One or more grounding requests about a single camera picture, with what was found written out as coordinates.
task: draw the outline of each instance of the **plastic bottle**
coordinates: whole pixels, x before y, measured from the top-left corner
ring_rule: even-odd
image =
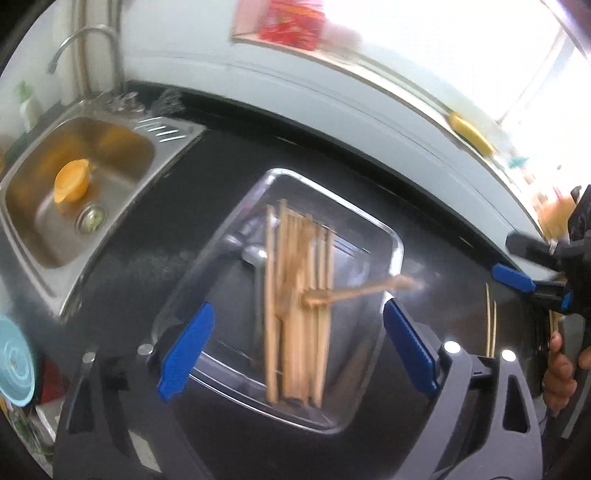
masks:
[[[22,122],[25,126],[25,131],[30,132],[41,118],[41,105],[33,94],[33,89],[27,85],[23,80],[18,84],[18,98],[21,102],[19,112],[22,117]]]

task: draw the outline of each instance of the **yellow sponge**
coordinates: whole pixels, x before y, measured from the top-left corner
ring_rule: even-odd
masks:
[[[493,154],[494,147],[468,120],[452,112],[447,121],[452,130],[473,146],[480,155],[490,157]]]

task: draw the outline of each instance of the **blue plastic grip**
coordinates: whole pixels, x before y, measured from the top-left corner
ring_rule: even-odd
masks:
[[[563,312],[566,312],[569,309],[569,307],[570,307],[570,299],[571,299],[572,296],[573,296],[572,293],[571,292],[568,292],[564,296],[564,298],[562,299],[562,304],[560,305],[560,309]]]
[[[535,290],[535,283],[531,278],[501,264],[492,267],[492,278],[523,293],[531,293]]]
[[[436,361],[394,300],[384,306],[384,328],[414,387],[428,397],[437,395],[439,384]]]
[[[181,393],[215,325],[213,307],[204,303],[162,362],[158,393],[165,402]]]

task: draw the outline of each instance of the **red object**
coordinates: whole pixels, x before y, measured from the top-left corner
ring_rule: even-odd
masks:
[[[43,372],[43,391],[40,403],[51,402],[66,395],[66,388],[62,380],[61,372],[57,365],[51,360],[45,360]]]
[[[289,47],[315,50],[326,17],[313,0],[271,0],[259,37]]]

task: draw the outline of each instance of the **wooden chopstick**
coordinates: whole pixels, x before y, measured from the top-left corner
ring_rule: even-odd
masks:
[[[298,373],[297,383],[300,395],[298,398],[307,405],[310,399],[310,381],[308,369],[308,349],[307,345],[309,339],[306,336],[306,314],[299,302],[300,294],[304,291],[306,285],[306,269],[304,264],[299,269],[295,280],[295,295],[293,295],[294,303],[294,321],[297,331],[297,359],[298,359]]]
[[[411,290],[416,282],[406,275],[396,275],[374,283],[367,283],[359,287],[340,288],[338,290],[307,290],[301,297],[303,305],[328,305],[339,300],[354,299],[361,295],[369,295],[384,290]]]
[[[302,227],[304,218],[298,213],[294,213],[295,226],[294,226],[294,237],[295,237],[295,251],[294,256],[291,259],[289,277],[285,281],[285,287],[283,296],[290,302],[290,315],[289,323],[292,325],[292,358],[294,365],[294,398],[301,399],[303,396],[302,378],[304,376],[302,357],[302,348],[304,347],[304,332],[302,332],[304,317],[301,311],[300,305],[297,301],[299,295],[297,290],[304,287],[303,271],[300,266],[302,265],[300,256],[300,244],[302,242]]]
[[[295,241],[294,231],[296,228],[296,218],[292,211],[287,211],[287,237],[285,239],[285,256],[284,256],[284,275],[287,277],[290,275],[288,271],[291,268],[290,259],[294,254]],[[281,287],[277,290],[276,299],[277,303],[280,302],[281,292],[283,290],[285,282],[281,283]],[[295,384],[294,384],[294,357],[293,357],[293,324],[290,322],[289,312],[287,314],[281,313],[281,320],[283,320],[283,396],[291,398],[294,396]]]
[[[278,336],[275,322],[275,231],[273,220],[275,211],[267,205],[267,225],[265,228],[265,249],[267,251],[267,267],[265,269],[265,379],[267,382],[267,400],[271,404],[277,403],[279,393],[277,389],[278,364]]]
[[[335,233],[329,229],[326,239],[326,252],[321,261],[326,262],[324,286],[331,290],[334,285],[334,258],[333,250],[335,245]],[[326,383],[326,368],[328,366],[329,345],[330,345],[330,322],[332,308],[328,305],[319,307],[318,322],[318,357],[316,366],[316,381],[314,383],[313,401],[318,408],[322,406],[324,396],[324,385]]]
[[[491,294],[488,288],[488,283],[485,284],[486,288],[486,356],[491,355]]]
[[[279,202],[279,229],[277,235],[277,283],[275,284],[277,294],[281,290],[285,279],[285,250],[287,249],[288,234],[287,219],[287,202],[282,200]]]
[[[310,222],[310,227],[314,229],[314,236],[316,236],[316,226],[313,223],[311,215],[307,216]],[[306,262],[306,290],[314,291],[316,289],[316,248],[315,242],[310,242],[308,246],[308,256]],[[309,392],[314,389],[314,379],[316,377],[316,361],[318,351],[318,309],[308,307],[305,309],[306,313],[306,338],[308,344],[308,383]]]
[[[316,249],[318,250],[318,277],[317,286],[319,289],[326,289],[326,229],[321,225],[316,228]],[[316,333],[317,346],[316,346],[316,371],[314,375],[314,384],[312,388],[312,403],[316,407],[322,405],[322,382],[321,379],[323,373],[320,369],[320,324],[323,320],[323,309],[325,307],[316,307],[317,318],[318,318],[318,330]]]

